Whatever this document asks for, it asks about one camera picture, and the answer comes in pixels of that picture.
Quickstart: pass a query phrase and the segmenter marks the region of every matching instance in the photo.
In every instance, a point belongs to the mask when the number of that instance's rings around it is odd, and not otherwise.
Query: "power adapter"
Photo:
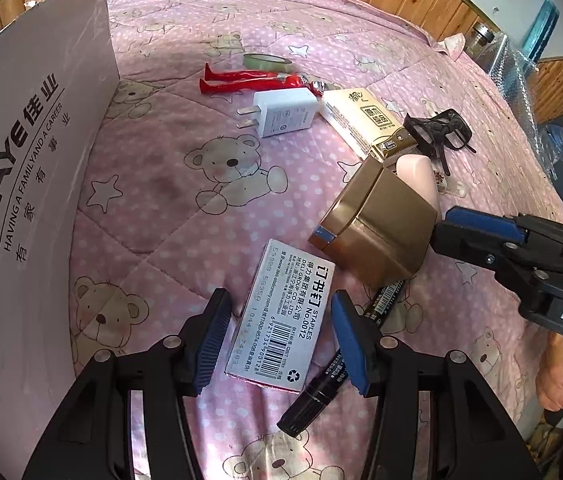
[[[239,108],[238,114],[256,114],[257,118],[241,121],[238,128],[254,126],[260,137],[304,130],[313,122],[317,106],[317,98],[308,88],[255,92],[253,105]]]

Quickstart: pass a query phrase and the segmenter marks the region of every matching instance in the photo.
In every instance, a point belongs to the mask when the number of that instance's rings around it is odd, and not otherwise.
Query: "pink quilt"
[[[308,76],[369,88],[401,118],[455,108],[475,134],[477,154],[448,154],[468,194],[442,196],[443,208],[563,222],[562,202],[495,85],[465,54],[400,18],[355,0],[109,1],[122,82],[95,140],[75,218],[76,372],[97,349],[136,352],[177,333],[215,287],[230,291],[238,316],[264,244],[277,238],[317,253],[306,239],[359,163],[320,117],[309,130],[266,139],[238,130],[236,109],[251,105],[252,93],[200,94],[206,62],[234,70],[243,53],[266,52],[288,57]],[[370,297],[340,269],[337,288],[358,304]],[[518,420],[533,394],[543,335],[516,309],[516,297],[492,273],[431,251],[384,332],[418,351],[462,349]],[[295,396],[223,374],[237,324],[234,317],[212,382],[186,402],[206,478],[358,478],[375,402],[346,384],[297,439],[278,432]],[[310,373],[336,348],[326,314]],[[132,411],[134,466],[149,475],[140,406]],[[422,436],[427,417],[423,404]]]

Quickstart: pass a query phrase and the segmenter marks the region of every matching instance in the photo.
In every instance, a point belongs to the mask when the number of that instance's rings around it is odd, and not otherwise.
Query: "marker pen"
[[[404,282],[383,286],[375,299],[366,308],[363,315],[372,319],[377,326],[382,326],[391,307],[397,301]],[[317,377],[308,383],[299,397],[281,416],[277,427],[290,436],[298,436],[317,418],[319,413],[335,399],[337,391],[348,378],[348,371],[338,350],[330,362]]]

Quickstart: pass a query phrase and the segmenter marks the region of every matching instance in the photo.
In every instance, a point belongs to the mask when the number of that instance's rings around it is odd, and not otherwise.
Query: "green tape roll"
[[[244,66],[250,70],[285,74],[292,72],[292,61],[290,59],[271,56],[271,54],[244,54]]]

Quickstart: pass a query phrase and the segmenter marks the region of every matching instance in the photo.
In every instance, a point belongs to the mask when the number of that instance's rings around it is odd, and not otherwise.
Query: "plastic wrapper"
[[[545,130],[540,130],[533,111],[532,82],[539,73],[537,65],[524,56],[508,35],[498,32],[476,60],[491,77],[524,130],[539,165],[553,180],[554,165],[563,161],[563,151]]]

